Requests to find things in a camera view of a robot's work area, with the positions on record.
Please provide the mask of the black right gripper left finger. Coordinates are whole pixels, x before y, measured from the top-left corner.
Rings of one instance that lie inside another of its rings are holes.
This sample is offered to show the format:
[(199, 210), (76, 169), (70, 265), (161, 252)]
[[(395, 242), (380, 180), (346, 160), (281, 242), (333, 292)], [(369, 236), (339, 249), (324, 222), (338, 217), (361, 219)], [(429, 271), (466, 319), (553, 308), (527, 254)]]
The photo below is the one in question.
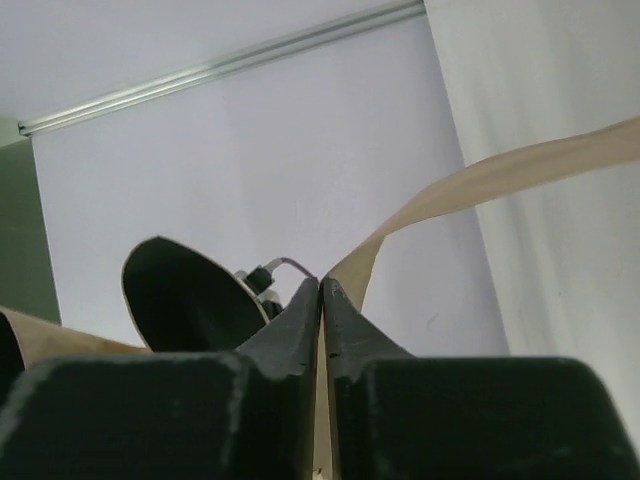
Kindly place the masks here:
[(5, 479), (309, 479), (319, 283), (233, 350), (37, 363), (1, 411)]

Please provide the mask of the beige and black folding umbrella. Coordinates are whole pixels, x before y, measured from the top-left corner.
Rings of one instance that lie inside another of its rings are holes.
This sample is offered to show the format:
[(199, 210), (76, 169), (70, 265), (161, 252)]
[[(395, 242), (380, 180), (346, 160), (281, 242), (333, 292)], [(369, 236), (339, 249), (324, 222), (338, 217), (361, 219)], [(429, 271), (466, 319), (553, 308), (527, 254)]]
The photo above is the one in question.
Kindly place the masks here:
[[(386, 237), (409, 225), (583, 172), (634, 161), (639, 122), (500, 154), (470, 165), (417, 194), (319, 283), (313, 475), (333, 473), (322, 283), (339, 282), (361, 314), (374, 262)], [(37, 363), (73, 355), (214, 353), (233, 350), (269, 321), (258, 300), (225, 269), (172, 240), (139, 244), (127, 259), (123, 290), (143, 347), (113, 342), (11, 310), (1, 313), (1, 411), (17, 379)]]

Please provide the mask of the left aluminium frame post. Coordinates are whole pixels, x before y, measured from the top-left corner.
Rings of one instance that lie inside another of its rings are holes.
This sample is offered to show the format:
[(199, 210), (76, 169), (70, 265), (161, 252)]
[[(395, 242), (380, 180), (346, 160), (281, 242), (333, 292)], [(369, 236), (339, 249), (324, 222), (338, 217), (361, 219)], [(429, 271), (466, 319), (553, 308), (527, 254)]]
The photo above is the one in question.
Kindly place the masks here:
[(24, 137), (33, 137), (66, 128), (425, 14), (422, 1), (391, 1), (87, 100), (66, 110), (21, 120), (18, 131)]

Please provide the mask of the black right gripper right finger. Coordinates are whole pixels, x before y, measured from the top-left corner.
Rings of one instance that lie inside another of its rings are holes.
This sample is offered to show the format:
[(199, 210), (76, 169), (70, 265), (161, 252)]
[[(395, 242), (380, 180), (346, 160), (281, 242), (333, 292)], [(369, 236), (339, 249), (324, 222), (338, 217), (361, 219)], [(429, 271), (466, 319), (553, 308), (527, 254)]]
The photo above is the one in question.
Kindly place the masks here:
[(602, 381), (563, 357), (421, 358), (322, 283), (338, 479), (635, 479)]

